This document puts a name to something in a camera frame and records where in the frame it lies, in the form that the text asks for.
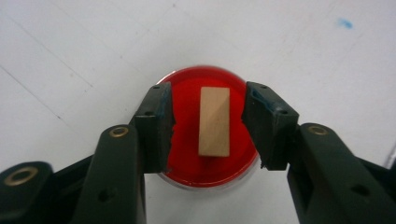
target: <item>rectangular wooden block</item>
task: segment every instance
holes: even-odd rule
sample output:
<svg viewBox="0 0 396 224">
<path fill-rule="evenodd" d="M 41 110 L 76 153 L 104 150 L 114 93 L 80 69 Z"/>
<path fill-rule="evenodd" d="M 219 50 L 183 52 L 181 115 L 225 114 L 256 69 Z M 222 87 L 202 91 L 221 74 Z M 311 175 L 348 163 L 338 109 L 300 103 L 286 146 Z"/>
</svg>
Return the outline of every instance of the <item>rectangular wooden block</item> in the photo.
<svg viewBox="0 0 396 224">
<path fill-rule="evenodd" d="M 230 89 L 201 88 L 199 155 L 230 156 Z"/>
</svg>

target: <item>brass insert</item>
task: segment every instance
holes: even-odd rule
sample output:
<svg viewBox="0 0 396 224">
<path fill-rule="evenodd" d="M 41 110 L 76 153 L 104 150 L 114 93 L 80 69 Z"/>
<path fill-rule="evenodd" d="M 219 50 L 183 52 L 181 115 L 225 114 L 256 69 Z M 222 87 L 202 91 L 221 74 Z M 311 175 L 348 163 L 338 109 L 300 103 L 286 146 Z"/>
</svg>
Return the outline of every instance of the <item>brass insert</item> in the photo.
<svg viewBox="0 0 396 224">
<path fill-rule="evenodd" d="M 117 127 L 113 130 L 110 131 L 110 136 L 112 137 L 123 137 L 125 134 L 127 134 L 129 130 L 125 127 Z"/>
<path fill-rule="evenodd" d="M 326 135 L 329 133 L 329 132 L 327 132 L 326 129 L 319 127 L 319 126 L 310 126 L 308 128 L 308 131 L 311 133 L 317 134 L 317 135 Z"/>
<path fill-rule="evenodd" d="M 23 167 L 7 176 L 7 178 L 4 180 L 4 183 L 11 187 L 18 186 L 31 180 L 33 177 L 35 177 L 35 175 L 37 175 L 37 173 L 38 169 L 34 166 Z"/>
</svg>

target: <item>blue mark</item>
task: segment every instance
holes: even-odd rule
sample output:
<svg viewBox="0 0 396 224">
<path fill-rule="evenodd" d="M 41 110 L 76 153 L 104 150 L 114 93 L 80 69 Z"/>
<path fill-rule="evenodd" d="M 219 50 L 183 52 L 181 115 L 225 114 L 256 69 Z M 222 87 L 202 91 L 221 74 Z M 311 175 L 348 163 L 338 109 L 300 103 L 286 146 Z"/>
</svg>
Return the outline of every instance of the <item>blue mark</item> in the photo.
<svg viewBox="0 0 396 224">
<path fill-rule="evenodd" d="M 346 20 L 346 19 L 342 19 L 342 18 L 338 19 L 337 24 L 339 26 L 343 26 L 343 27 L 347 28 L 348 30 L 353 28 L 352 22 L 350 22 L 349 20 Z"/>
</svg>

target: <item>red disc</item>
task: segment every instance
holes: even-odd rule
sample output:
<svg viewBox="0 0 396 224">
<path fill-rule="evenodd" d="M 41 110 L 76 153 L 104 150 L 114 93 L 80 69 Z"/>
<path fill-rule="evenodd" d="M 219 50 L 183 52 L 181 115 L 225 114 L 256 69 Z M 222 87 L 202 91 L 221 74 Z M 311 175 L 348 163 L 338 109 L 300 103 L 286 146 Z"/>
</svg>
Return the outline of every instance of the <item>red disc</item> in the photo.
<svg viewBox="0 0 396 224">
<path fill-rule="evenodd" d="M 242 175 L 257 157 L 241 120 L 245 81 L 212 66 L 182 69 L 161 80 L 167 81 L 172 84 L 176 125 L 165 175 L 179 184 L 196 188 L 223 185 Z M 202 87 L 230 89 L 230 157 L 198 156 Z"/>
</svg>

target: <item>petri dish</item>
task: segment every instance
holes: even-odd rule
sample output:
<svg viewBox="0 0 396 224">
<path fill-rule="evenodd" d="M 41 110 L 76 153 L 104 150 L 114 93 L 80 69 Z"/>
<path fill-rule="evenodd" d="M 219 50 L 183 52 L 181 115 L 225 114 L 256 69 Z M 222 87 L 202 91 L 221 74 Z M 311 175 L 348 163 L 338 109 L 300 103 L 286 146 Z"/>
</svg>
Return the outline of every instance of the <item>petri dish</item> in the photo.
<svg viewBox="0 0 396 224">
<path fill-rule="evenodd" d="M 215 66 L 194 66 L 173 72 L 159 83 L 171 82 L 176 125 L 167 172 L 169 183 L 184 189 L 231 186 L 244 177 L 256 163 L 258 153 L 250 140 L 241 116 L 246 82 L 239 76 Z M 198 155 L 200 94 L 202 87 L 230 89 L 230 156 Z"/>
</svg>

